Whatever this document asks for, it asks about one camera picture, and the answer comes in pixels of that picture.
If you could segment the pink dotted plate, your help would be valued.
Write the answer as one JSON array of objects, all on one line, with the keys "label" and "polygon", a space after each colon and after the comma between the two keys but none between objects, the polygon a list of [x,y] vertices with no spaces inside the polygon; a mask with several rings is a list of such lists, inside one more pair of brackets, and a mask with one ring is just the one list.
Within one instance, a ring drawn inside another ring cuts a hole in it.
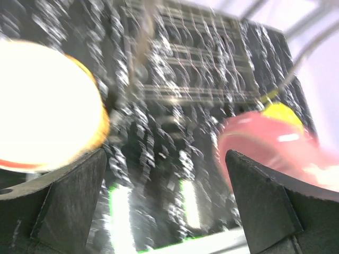
[{"label": "pink dotted plate", "polygon": [[235,150],[302,182],[338,191],[338,155],[322,148],[306,128],[254,111],[230,117],[222,127],[215,152],[229,188],[226,153]]}]

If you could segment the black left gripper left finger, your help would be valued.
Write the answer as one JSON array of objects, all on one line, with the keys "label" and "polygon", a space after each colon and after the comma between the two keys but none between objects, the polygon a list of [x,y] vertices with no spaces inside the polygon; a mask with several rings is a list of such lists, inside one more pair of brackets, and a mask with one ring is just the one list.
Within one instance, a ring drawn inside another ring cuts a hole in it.
[{"label": "black left gripper left finger", "polygon": [[105,151],[97,149],[1,189],[1,253],[85,253],[105,169]]}]

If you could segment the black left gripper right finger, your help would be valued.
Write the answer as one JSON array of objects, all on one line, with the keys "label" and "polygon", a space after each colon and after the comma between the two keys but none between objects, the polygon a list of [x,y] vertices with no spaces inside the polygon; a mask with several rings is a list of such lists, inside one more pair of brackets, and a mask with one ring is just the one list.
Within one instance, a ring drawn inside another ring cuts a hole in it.
[{"label": "black left gripper right finger", "polygon": [[229,150],[225,162],[250,253],[338,253],[338,193]]}]

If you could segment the yellow-green dotted plate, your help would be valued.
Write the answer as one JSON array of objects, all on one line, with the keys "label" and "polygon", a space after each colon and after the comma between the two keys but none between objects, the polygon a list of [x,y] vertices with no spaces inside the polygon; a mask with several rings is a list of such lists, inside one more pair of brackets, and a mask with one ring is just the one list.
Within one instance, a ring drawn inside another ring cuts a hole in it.
[{"label": "yellow-green dotted plate", "polygon": [[297,117],[294,111],[281,102],[269,103],[261,114],[265,117],[276,119],[294,126],[301,132],[304,131],[303,123]]}]

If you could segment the cream plate with drawing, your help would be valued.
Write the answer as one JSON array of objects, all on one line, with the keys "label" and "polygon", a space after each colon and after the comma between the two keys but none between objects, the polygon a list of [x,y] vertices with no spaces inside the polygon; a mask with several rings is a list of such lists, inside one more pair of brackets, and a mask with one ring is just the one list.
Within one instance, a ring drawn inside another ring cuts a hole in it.
[{"label": "cream plate with drawing", "polygon": [[91,72],[22,40],[1,41],[1,168],[51,171],[100,147],[109,118]]}]

